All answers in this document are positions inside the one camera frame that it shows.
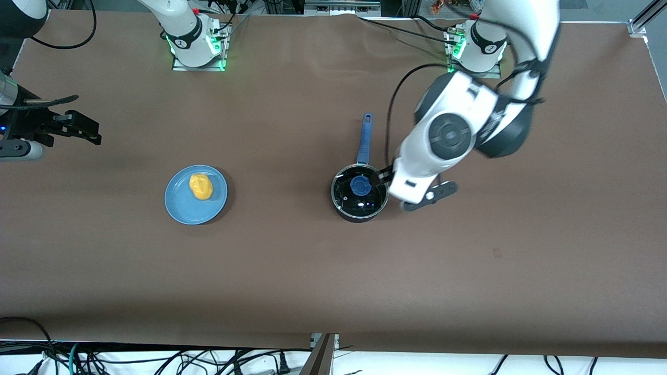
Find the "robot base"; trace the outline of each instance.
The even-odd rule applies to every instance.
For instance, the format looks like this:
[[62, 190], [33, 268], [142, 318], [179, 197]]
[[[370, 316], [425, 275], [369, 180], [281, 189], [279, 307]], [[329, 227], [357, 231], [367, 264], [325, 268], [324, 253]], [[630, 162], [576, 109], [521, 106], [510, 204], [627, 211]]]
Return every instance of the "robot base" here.
[[463, 48], [466, 48], [466, 44], [468, 44], [468, 41], [466, 41], [466, 38], [464, 37], [466, 29], [465, 24], [459, 24], [455, 25], [453, 27], [448, 27], [447, 31], [443, 32], [443, 36], [445, 40], [450, 40], [450, 41], [455, 41], [460, 43], [460, 45], [450, 45], [450, 44], [445, 44], [445, 56], [447, 59], [447, 66], [448, 66], [448, 71], [450, 73], [453, 73], [457, 70], [460, 71], [465, 71], [467, 74], [469, 74], [471, 77], [474, 78], [493, 78], [493, 79], [500, 79], [500, 62], [497, 62], [491, 70], [484, 71], [481, 73], [474, 72], [474, 71], [468, 71], [461, 63], [458, 61], [458, 57], [461, 55], [461, 52], [463, 52]]
[[189, 67], [180, 62], [174, 55], [171, 62], [171, 70], [173, 71], [225, 71], [227, 67], [227, 52], [229, 51], [229, 40], [231, 38], [232, 24], [230, 23], [224, 30], [220, 31], [216, 38], [220, 38], [218, 42], [213, 43], [213, 47], [219, 47], [221, 52], [215, 56], [208, 63], [200, 67]]

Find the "metal frame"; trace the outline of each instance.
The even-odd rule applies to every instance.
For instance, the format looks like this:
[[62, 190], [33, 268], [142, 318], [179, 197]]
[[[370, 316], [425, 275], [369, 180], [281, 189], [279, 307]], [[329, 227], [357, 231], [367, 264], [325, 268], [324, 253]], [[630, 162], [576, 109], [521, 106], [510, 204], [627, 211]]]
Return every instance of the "metal frame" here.
[[400, 16], [403, 15], [412, 15], [419, 12], [420, 7], [422, 6], [422, 0], [403, 0], [401, 2], [401, 8], [403, 8], [402, 14], [397, 14]]
[[336, 334], [322, 334], [299, 375], [330, 375], [336, 344]]
[[380, 0], [305, 0], [303, 15], [356, 14], [359, 17], [382, 16]]
[[653, 21], [667, 7], [667, 0], [652, 0], [635, 18], [628, 21], [628, 32], [631, 37], [643, 37], [645, 26]]
[[266, 0], [264, 1], [264, 8], [266, 14], [283, 14], [283, 0]]

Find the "brown tablecloth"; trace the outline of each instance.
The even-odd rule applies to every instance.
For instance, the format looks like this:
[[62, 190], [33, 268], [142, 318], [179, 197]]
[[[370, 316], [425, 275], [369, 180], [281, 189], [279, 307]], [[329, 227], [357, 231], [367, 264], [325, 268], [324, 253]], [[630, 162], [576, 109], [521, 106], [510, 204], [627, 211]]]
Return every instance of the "brown tablecloth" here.
[[[53, 12], [38, 36], [78, 41], [89, 18]], [[365, 112], [383, 167], [391, 92], [442, 60], [438, 42], [351, 15], [252, 17], [226, 72], [188, 73], [159, 31], [151, 14], [99, 12], [85, 47], [26, 42], [16, 80], [78, 93], [56, 109], [98, 121], [103, 144], [58, 138], [41, 161], [0, 165], [1, 315], [75, 340], [286, 347], [339, 332], [358, 350], [667, 353], [667, 106], [624, 25], [563, 24], [524, 147], [472, 154], [446, 174], [454, 196], [411, 214], [391, 200], [366, 224], [336, 215], [331, 179]], [[392, 147], [439, 74], [400, 91]], [[184, 226], [164, 190], [199, 163], [231, 199]]]

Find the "black pot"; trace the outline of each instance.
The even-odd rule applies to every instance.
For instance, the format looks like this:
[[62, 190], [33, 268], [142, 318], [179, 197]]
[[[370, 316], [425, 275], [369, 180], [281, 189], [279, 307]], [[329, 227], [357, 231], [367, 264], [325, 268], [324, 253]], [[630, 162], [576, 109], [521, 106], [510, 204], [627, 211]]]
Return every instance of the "black pot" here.
[[372, 186], [369, 177], [378, 170], [368, 165], [373, 115], [364, 115], [357, 163], [341, 169], [331, 183], [331, 200], [343, 219], [363, 223], [374, 218], [387, 204], [387, 185]]

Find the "yellow object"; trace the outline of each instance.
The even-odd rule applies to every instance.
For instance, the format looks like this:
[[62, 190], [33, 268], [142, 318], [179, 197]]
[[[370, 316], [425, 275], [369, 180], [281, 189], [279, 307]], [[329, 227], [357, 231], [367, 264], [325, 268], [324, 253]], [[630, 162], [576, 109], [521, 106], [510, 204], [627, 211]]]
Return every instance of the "yellow object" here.
[[213, 195], [213, 184], [207, 175], [202, 173], [190, 176], [190, 190], [199, 200], [207, 200]]

